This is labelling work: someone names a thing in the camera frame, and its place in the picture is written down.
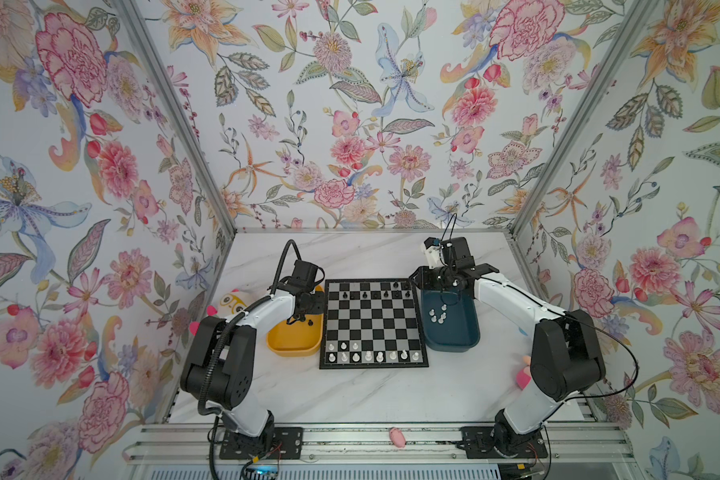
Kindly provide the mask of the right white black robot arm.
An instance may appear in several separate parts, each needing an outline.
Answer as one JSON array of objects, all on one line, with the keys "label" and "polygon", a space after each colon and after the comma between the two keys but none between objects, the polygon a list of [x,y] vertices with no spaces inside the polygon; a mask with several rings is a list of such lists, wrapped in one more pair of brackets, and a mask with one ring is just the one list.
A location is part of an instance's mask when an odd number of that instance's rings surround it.
[{"label": "right white black robot arm", "polygon": [[429,237],[421,251],[427,265],[411,275],[416,286],[465,294],[498,311],[532,340],[530,382],[496,414],[491,432],[500,455],[517,456],[574,393],[604,379],[594,322],[585,311],[562,310],[515,285],[496,267],[476,263],[463,237]]}]

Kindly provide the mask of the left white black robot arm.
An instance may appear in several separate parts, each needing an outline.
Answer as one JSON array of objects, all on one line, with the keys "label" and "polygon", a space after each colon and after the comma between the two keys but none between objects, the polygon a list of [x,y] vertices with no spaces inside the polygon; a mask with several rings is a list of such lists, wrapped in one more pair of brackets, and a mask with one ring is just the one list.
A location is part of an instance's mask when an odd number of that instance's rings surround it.
[{"label": "left white black robot arm", "polygon": [[197,324],[180,389],[197,401],[199,415],[212,416],[238,445],[268,450],[274,442],[274,415],[249,392],[257,337],[283,321],[324,313],[326,294],[317,290],[324,279],[322,267],[303,260],[290,239],[267,294],[236,314],[208,315]]}]

